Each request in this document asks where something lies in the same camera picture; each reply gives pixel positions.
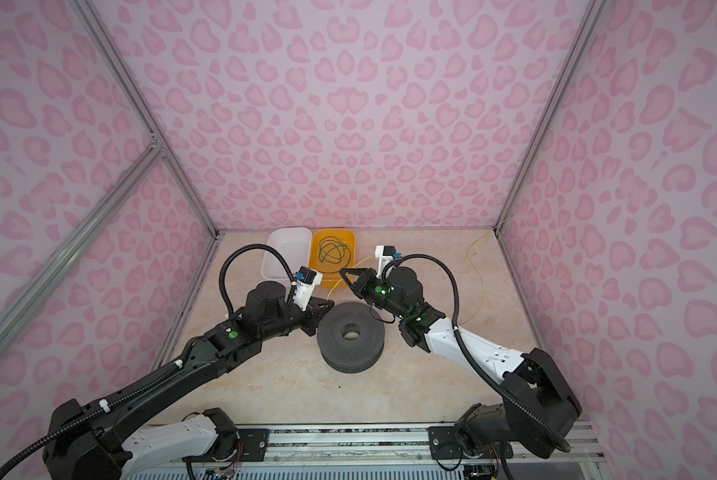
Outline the dark grey cable spool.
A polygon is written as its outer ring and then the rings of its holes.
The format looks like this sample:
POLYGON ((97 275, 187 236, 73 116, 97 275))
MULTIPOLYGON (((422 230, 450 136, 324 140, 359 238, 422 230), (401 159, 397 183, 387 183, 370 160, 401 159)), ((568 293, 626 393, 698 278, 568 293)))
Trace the dark grey cable spool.
POLYGON ((338 304, 324 316, 316 330, 322 359, 346 374, 372 368, 385 349, 386 328, 376 320, 370 306, 361 302, 338 304))

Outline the white plastic tray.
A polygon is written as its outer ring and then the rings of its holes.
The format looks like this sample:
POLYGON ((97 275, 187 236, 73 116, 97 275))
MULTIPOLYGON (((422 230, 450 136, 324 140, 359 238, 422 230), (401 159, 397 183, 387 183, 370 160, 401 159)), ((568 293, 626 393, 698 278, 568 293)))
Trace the white plastic tray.
MULTIPOLYGON (((268 246, 276 249, 286 260, 292 273, 296 274, 301 267, 308 267, 310 263, 310 248, 312 248, 312 232, 306 227, 289 227, 274 230, 266 242, 268 246)), ((262 267, 262 279, 286 284, 286 273, 280 261, 266 252, 262 267)))

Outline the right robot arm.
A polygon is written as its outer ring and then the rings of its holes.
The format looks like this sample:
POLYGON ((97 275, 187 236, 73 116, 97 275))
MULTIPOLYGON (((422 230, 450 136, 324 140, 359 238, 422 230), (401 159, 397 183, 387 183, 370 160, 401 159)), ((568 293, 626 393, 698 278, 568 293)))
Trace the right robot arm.
POLYGON ((340 277, 356 297, 398 319, 408 346, 456 362, 500 395, 501 403, 476 403, 457 420, 455 440, 464 454, 476 457, 503 442, 518 442, 543 459, 571 451, 567 436, 582 406, 547 352, 520 352, 458 326, 426 302, 422 283, 408 267, 387 275, 344 268, 340 277))

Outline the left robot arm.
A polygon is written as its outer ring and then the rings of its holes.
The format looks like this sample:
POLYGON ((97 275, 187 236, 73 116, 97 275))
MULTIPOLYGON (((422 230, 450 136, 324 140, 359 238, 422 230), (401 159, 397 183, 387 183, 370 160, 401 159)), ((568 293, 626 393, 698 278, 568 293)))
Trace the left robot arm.
POLYGON ((302 330, 314 336, 334 301, 288 300, 284 286, 266 281, 244 307, 205 334, 188 340, 171 362, 86 405, 70 400, 54 410, 52 440, 42 460, 54 479, 120 478, 134 462, 124 442, 156 414, 200 386, 228 374, 262 351, 264 342, 302 330))

